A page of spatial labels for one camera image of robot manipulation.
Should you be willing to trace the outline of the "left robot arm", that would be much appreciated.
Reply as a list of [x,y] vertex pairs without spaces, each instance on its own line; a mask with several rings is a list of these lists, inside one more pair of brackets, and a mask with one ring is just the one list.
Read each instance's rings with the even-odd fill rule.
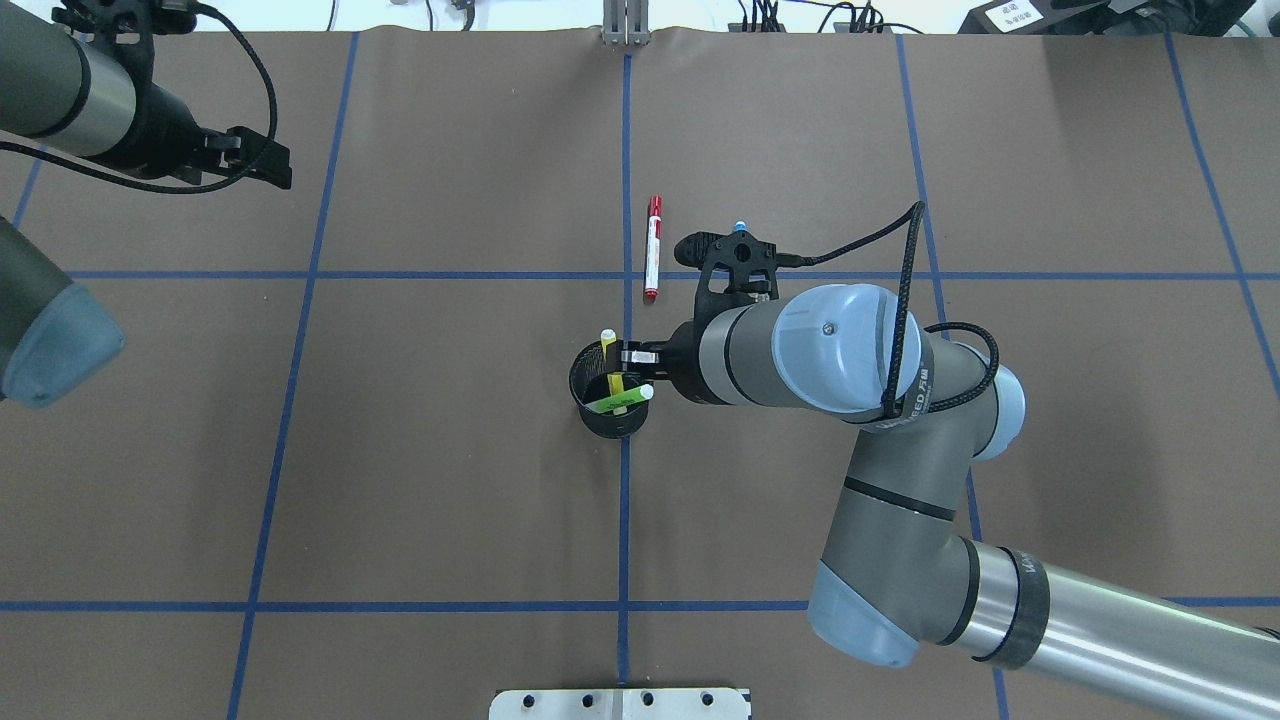
[[[216,131],[154,78],[155,40],[221,24],[253,64],[268,128]],[[1,6],[3,151],[125,190],[195,196],[244,181],[293,182],[278,141],[268,68],[244,33],[202,1],[59,1],[40,19]],[[1,242],[3,398],[29,409],[65,397],[116,357],[125,336],[81,283],[12,219]]]

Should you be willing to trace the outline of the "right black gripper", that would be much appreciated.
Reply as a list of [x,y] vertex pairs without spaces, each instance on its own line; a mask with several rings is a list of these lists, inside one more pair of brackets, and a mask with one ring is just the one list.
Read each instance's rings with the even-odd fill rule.
[[705,387],[698,361],[700,340],[699,325],[680,325],[667,341],[622,341],[621,369],[627,373],[655,373],[657,380],[671,383],[686,400],[705,404]]

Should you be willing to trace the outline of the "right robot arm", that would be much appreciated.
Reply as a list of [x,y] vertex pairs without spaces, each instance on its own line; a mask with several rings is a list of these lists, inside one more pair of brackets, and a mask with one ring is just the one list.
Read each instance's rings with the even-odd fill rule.
[[1277,634],[960,536],[973,464],[1021,429],[995,350],[922,328],[906,295],[823,284],[719,304],[666,341],[614,346],[627,372],[691,401],[787,407],[858,430],[806,607],[845,655],[905,667],[923,644],[1187,719],[1275,719]]

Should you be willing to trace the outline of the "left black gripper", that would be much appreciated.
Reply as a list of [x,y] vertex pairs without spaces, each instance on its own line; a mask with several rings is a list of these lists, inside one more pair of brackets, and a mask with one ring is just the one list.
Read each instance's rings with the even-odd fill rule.
[[172,177],[187,184],[200,184],[205,174],[242,176],[279,190],[293,184],[288,147],[244,126],[210,132],[159,85],[148,86],[137,102],[125,135],[125,174],[140,181]]

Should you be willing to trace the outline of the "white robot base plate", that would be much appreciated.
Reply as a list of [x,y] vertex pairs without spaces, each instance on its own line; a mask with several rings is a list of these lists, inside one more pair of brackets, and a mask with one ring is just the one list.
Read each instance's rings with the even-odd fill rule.
[[731,687],[512,689],[489,719],[753,719],[748,689]]

